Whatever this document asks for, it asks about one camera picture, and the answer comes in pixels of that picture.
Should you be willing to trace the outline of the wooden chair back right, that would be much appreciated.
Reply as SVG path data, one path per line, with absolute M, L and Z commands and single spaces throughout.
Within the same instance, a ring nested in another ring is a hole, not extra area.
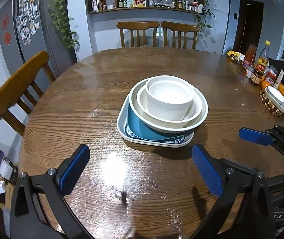
M 169 46 L 168 31 L 172 32 L 172 47 L 178 49 L 187 49 L 187 34 L 192 32 L 192 46 L 191 49 L 195 50 L 197 44 L 197 34 L 199 27 L 195 25 L 173 23 L 162 21 L 161 27 L 163 28 L 163 46 Z

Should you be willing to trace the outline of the medium white bowl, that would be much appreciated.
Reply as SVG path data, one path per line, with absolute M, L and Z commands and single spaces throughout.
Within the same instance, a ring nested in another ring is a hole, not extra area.
M 148 108 L 147 92 L 144 86 L 137 92 L 136 103 L 138 105 L 140 114 L 148 121 L 163 127 L 183 128 L 193 125 L 194 123 L 199 122 L 201 119 L 205 119 L 208 113 L 208 104 L 206 98 L 198 89 L 194 88 L 194 91 L 195 98 L 181 120 L 169 120 L 169 114 L 172 113 L 172 111 L 169 110 L 160 109 L 159 113 L 156 115 L 151 113 Z

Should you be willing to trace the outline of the wooden chair back left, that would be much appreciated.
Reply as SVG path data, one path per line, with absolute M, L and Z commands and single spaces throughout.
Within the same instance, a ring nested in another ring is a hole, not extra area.
M 156 31 L 158 27 L 160 27 L 160 24 L 157 21 L 117 22 L 117 28 L 120 31 L 121 47 L 126 47 L 124 30 L 130 32 L 131 48 L 134 48 L 147 45 L 146 31 L 149 29 L 153 30 L 152 46 L 156 47 Z

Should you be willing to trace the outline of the wooden chair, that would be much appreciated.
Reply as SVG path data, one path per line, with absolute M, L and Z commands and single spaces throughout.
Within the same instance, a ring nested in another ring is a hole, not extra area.
M 23 136 L 26 127 L 9 109 L 15 105 L 19 105 L 26 114 L 29 115 L 32 113 L 32 110 L 23 102 L 21 96 L 25 96 L 33 106 L 36 106 L 38 101 L 31 95 L 28 88 L 32 87 L 39 97 L 43 96 L 43 91 L 35 83 L 35 78 L 41 69 L 45 72 L 50 83 L 56 80 L 48 62 L 49 54 L 46 51 L 37 53 L 0 87 L 0 120 L 4 120 L 21 136 Z
M 169 46 L 168 31 L 172 32 L 172 47 L 178 49 L 187 49 L 187 34 L 192 32 L 192 46 L 191 49 L 195 50 L 197 44 L 197 34 L 199 27 L 195 25 L 173 23 L 162 21 L 161 27 L 163 28 L 163 46 Z
M 157 21 L 117 22 L 117 28 L 120 31 L 121 47 L 126 47 L 124 30 L 130 32 L 131 48 L 134 48 L 147 45 L 146 31 L 149 29 L 153 30 L 152 46 L 156 47 L 156 31 L 158 27 L 160 27 L 160 24 Z

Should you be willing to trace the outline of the red lid chili jar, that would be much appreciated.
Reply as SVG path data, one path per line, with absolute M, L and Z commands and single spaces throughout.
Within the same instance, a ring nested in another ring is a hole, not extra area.
M 278 75 L 278 70 L 269 67 L 266 69 L 264 73 L 264 81 L 266 81 L 271 86 L 273 86 L 275 81 L 277 80 L 277 75 Z

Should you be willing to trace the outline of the small white ceramic cup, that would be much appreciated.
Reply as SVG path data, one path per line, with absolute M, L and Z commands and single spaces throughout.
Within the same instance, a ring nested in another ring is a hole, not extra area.
M 149 111 L 172 111 L 169 120 L 181 120 L 195 97 L 195 91 L 187 81 L 171 76 L 158 75 L 145 84 Z

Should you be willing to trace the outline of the vinegar bottle yellow cap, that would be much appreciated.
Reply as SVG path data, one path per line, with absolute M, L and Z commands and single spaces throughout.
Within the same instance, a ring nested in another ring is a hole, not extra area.
M 270 48 L 271 43 L 266 40 L 265 41 L 265 46 L 263 50 L 261 51 L 256 66 L 255 70 L 259 75 L 263 75 L 264 71 L 266 70 L 267 66 L 269 65 L 269 48 Z

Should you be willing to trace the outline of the large white bowl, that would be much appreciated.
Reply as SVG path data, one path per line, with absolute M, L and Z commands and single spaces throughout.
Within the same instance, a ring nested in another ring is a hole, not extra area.
M 191 109 L 188 114 L 186 114 L 187 119 L 183 120 L 182 123 L 178 121 L 162 121 L 149 116 L 143 111 L 146 105 L 146 92 L 139 92 L 139 90 L 143 89 L 148 80 L 149 78 L 146 78 L 136 83 L 128 95 L 132 111 L 145 125 L 164 133 L 181 133 L 198 127 L 205 121 L 209 113 L 209 106 L 205 96 L 195 86 L 193 88 L 201 101 L 202 108 L 198 112 Z

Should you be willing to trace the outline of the brown sauce jar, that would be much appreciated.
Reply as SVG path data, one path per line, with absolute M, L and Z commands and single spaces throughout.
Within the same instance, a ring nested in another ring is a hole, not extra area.
M 261 82 L 262 82 L 262 75 L 261 74 L 259 74 L 258 72 L 256 72 L 256 71 L 254 71 L 252 74 L 251 74 L 251 76 L 250 76 L 250 79 L 251 79 L 251 81 L 252 81 L 252 83 L 254 84 L 254 85 L 259 85 Z

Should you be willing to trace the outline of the red sauce bottle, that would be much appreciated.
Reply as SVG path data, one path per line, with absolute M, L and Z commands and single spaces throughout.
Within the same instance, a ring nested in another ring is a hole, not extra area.
M 245 57 L 242 61 L 242 66 L 246 69 L 248 67 L 254 66 L 255 59 L 256 59 L 256 44 L 251 43 Z

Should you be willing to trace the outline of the right green vine plant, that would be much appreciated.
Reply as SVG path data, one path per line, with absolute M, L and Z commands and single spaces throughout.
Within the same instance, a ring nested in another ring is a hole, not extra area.
M 215 20 L 216 16 L 210 8 L 209 0 L 200 0 L 199 5 L 202 5 L 201 12 L 200 9 L 198 8 L 198 14 L 195 16 L 197 18 L 197 26 L 199 28 L 199 33 L 203 33 L 205 30 L 207 29 L 210 30 L 213 28 L 213 26 L 208 21 L 211 18 Z

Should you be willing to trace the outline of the yellow snack packet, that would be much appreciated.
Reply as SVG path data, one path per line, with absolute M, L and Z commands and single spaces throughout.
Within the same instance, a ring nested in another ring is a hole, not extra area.
M 231 61 L 236 62 L 238 64 L 242 64 L 245 57 L 240 52 L 235 52 L 235 51 L 228 51 L 226 54 Z

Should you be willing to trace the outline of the wooden bead trivet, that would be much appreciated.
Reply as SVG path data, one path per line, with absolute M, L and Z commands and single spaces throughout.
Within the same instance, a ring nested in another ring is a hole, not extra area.
M 280 109 L 266 96 L 265 91 L 259 92 L 259 98 L 261 103 L 274 115 L 282 118 L 284 116 L 284 112 L 280 111 Z

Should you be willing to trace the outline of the blue square plate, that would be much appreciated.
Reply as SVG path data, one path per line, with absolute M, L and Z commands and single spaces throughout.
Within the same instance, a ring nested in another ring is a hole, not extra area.
M 127 127 L 128 136 L 145 141 L 163 142 L 165 144 L 182 144 L 194 136 L 194 130 L 184 133 L 163 133 L 144 124 L 128 106 Z

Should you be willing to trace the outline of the large patterned square plate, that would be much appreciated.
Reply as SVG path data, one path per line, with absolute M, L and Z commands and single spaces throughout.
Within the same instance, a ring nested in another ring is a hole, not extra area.
M 126 97 L 117 118 L 117 129 L 122 138 L 143 145 L 179 148 L 187 145 L 194 136 L 194 130 L 168 134 L 156 131 L 144 124 L 133 112 Z

